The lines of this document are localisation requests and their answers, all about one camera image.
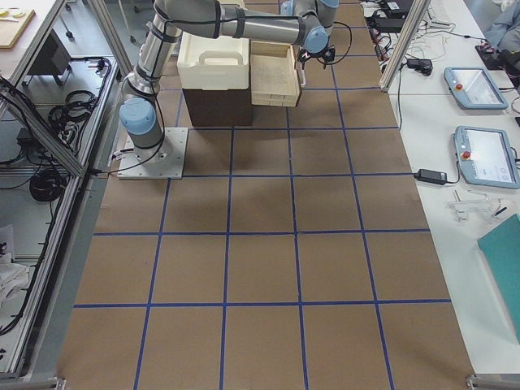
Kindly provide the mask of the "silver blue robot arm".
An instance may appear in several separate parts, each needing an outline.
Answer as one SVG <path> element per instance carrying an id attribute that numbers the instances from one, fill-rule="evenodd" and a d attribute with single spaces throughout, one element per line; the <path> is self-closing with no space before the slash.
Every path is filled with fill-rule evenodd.
<path id="1" fill-rule="evenodd" d="M 159 82 L 177 41 L 190 34 L 216 40 L 274 42 L 299 46 L 304 63 L 332 64 L 330 32 L 337 1 L 291 1 L 287 15 L 252 11 L 218 1 L 157 1 L 155 17 L 137 65 L 123 83 L 119 120 L 134 145 L 140 164 L 161 160 L 166 135 L 157 102 Z"/>
<path id="2" fill-rule="evenodd" d="M 283 2 L 279 10 L 285 16 L 314 17 L 323 27 L 329 28 L 335 21 L 339 5 L 339 0 L 289 0 Z"/>

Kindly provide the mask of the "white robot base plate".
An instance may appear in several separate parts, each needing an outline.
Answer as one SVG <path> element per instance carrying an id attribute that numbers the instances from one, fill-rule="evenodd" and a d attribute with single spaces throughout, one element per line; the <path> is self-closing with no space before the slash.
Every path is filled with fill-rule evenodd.
<path id="1" fill-rule="evenodd" d="M 166 136 L 159 148 L 135 148 L 127 135 L 125 148 L 116 175 L 121 180 L 179 180 L 183 176 L 184 157 L 189 130 L 187 128 L 166 127 Z"/>

